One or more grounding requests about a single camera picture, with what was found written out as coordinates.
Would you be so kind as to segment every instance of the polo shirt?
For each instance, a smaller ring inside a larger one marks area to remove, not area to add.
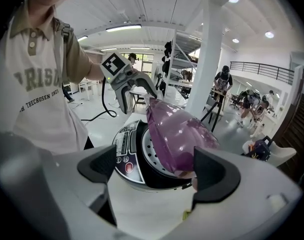
[[[9,23],[0,41],[0,83],[10,91],[9,101],[0,102],[0,128],[25,137],[52,154],[64,154],[84,149],[88,132],[71,110],[62,92],[54,56],[54,35],[62,22],[51,14],[37,28],[29,22],[25,1]],[[60,68],[63,68],[63,36],[60,43]],[[67,41],[66,75],[79,83],[91,69],[92,62],[72,33]],[[11,105],[11,111],[2,114]]]

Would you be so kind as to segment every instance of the floor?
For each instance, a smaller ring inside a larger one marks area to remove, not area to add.
[[[110,145],[129,117],[117,108],[114,91],[109,87],[109,85],[105,87],[105,104],[108,109],[116,111],[118,116],[112,118],[105,113],[92,122],[83,121],[95,147]],[[75,93],[72,97],[75,101],[68,105],[80,119],[91,119],[104,111],[101,96],[96,93],[90,93],[90,100],[87,100],[84,92]],[[138,105],[135,112],[144,114],[144,111],[145,107]],[[239,118],[237,113],[240,114],[240,110],[226,106],[224,113],[224,117],[216,125],[214,135],[222,149],[241,154],[241,145],[249,140],[249,132],[246,128],[237,125],[236,120]],[[208,125],[208,119],[209,117],[204,120],[204,124],[211,129],[214,120]],[[179,225],[182,222],[183,212],[191,208],[195,193],[191,187],[185,190],[160,192],[139,191],[133,189],[116,172],[109,180],[108,189],[118,228],[137,238],[147,240],[159,239]]]

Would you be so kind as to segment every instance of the ceiling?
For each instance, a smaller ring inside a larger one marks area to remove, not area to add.
[[[263,82],[258,82],[252,79],[248,79],[248,78],[244,78],[244,77],[240,77],[240,76],[234,76],[233,75],[233,80],[237,80],[238,82],[240,82],[241,84],[245,85],[248,87],[248,89],[252,89],[253,91],[255,91],[255,89],[257,89],[260,93],[260,95],[265,95],[268,94],[270,92],[270,90],[274,91],[274,96],[273,99],[278,101],[279,98],[277,97],[276,93],[279,94],[279,96],[281,95],[282,91],[272,87],[270,85],[264,84]]]
[[[191,22],[202,12],[202,0],[66,0],[57,7],[57,16],[69,23],[84,47],[129,48],[133,45],[164,50],[174,30],[201,37],[200,23],[191,31]],[[223,44],[237,50],[253,35],[277,30],[291,23],[277,0],[239,0],[223,6]],[[126,22],[142,23],[142,29],[106,32]],[[239,44],[232,39],[240,40]]]

